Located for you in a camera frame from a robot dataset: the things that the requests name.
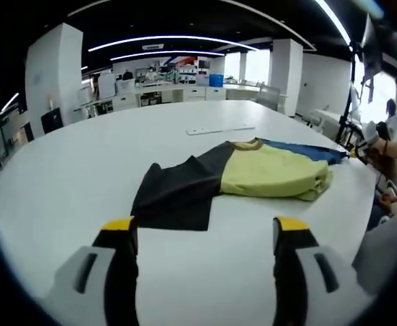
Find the black ceiling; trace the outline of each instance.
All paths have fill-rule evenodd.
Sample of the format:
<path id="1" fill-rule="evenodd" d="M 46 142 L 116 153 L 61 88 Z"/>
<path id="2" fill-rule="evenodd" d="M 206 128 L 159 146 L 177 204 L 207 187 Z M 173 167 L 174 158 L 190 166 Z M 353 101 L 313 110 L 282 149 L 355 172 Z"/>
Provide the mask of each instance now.
<path id="1" fill-rule="evenodd" d="M 245 41 L 258 37 L 294 37 L 283 27 L 261 15 L 217 0 L 180 3 L 155 0 L 131 3 L 125 0 L 111 0 L 67 17 L 71 12 L 95 1 L 68 0 L 46 3 L 20 0 L 8 5 L 0 1 L 0 106 L 16 91 L 24 93 L 24 60 L 27 48 L 62 22 L 84 32 L 82 64 L 89 66 L 89 70 L 110 65 L 109 59 L 112 57 L 142 52 L 141 46 L 144 44 L 164 43 L 165 50 L 213 50 L 222 45 L 197 40 L 164 40 L 126 43 L 88 52 L 88 48 L 132 37 L 199 35 L 231 41 Z M 319 54 L 349 58 L 349 51 L 339 32 L 314 0 L 238 2 L 284 21 L 284 24 L 314 44 Z M 326 2 L 341 19 L 349 36 L 361 41 L 365 13 L 351 1 Z M 308 48 L 305 42 L 300 39 L 298 41 Z M 271 48 L 272 44 L 268 41 L 253 46 Z M 233 48 L 229 52 L 239 50 L 244 49 Z"/>

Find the blue box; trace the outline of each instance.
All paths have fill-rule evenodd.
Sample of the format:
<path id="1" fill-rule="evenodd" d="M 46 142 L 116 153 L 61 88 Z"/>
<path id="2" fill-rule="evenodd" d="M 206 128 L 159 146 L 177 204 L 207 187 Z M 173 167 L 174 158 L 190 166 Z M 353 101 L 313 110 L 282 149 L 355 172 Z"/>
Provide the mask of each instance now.
<path id="1" fill-rule="evenodd" d="M 209 75 L 209 86 L 211 87 L 223 87 L 224 76 L 212 73 Z"/>

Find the computer monitor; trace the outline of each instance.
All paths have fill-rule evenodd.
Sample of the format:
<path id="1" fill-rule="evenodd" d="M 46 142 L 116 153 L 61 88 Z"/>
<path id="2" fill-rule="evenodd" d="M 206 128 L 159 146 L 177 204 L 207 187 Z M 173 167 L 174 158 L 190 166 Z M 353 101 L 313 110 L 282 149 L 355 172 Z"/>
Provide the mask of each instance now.
<path id="1" fill-rule="evenodd" d="M 364 63 L 364 77 L 362 83 L 365 84 L 368 80 L 381 72 L 381 63 L 383 61 L 375 26 L 369 14 L 366 15 L 366 26 L 361 47 Z"/>

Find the window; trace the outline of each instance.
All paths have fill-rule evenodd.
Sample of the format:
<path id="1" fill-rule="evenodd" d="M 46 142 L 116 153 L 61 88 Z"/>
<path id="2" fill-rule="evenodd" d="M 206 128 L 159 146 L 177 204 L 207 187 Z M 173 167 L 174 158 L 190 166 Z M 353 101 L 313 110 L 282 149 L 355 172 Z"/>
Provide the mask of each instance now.
<path id="1" fill-rule="evenodd" d="M 364 76 L 364 65 L 356 57 L 356 78 L 355 87 L 361 94 L 362 79 Z M 386 121 L 386 103 L 388 100 L 396 99 L 396 83 L 393 77 L 387 73 L 379 73 L 374 76 L 374 97 L 371 103 L 368 103 L 370 88 L 369 81 L 364 85 L 362 100 L 359 107 L 360 121 L 368 123 L 373 121 L 378 123 Z"/>
<path id="2" fill-rule="evenodd" d="M 247 52 L 245 79 L 250 82 L 264 82 L 267 84 L 270 55 L 269 50 Z"/>
<path id="3" fill-rule="evenodd" d="M 224 77 L 232 76 L 235 79 L 239 79 L 239 66 L 241 64 L 241 53 L 229 53 L 226 55 L 224 61 Z"/>

